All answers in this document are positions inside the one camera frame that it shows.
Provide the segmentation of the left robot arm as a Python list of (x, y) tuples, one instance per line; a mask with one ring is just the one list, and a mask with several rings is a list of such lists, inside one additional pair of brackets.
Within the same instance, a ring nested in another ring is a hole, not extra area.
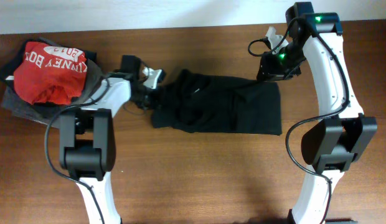
[(134, 55), (122, 56), (120, 68), (107, 74), (95, 64), (89, 68), (98, 81), (86, 86), (88, 98), (59, 114), (59, 164), (76, 183), (89, 223), (122, 223), (111, 185), (116, 162), (113, 118), (130, 101), (148, 109), (166, 73)]

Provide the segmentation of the black polo shirt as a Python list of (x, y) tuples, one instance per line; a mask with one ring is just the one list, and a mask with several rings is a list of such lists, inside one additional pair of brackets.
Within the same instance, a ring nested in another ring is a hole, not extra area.
[(151, 115), (154, 128), (187, 133), (282, 133), (277, 83), (203, 75), (183, 69), (164, 86)]

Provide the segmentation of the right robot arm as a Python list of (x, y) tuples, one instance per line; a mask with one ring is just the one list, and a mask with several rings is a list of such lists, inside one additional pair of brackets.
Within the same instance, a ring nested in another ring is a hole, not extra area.
[(310, 2), (296, 2), (286, 11), (287, 29), (270, 27), (263, 38), (268, 50), (259, 55), (259, 81), (289, 80), (307, 62), (318, 99), (319, 114), (301, 139), (305, 176), (301, 193), (289, 211), (288, 223), (326, 223), (337, 183), (357, 162), (377, 131), (353, 91), (343, 49), (343, 30), (335, 12), (316, 13)]

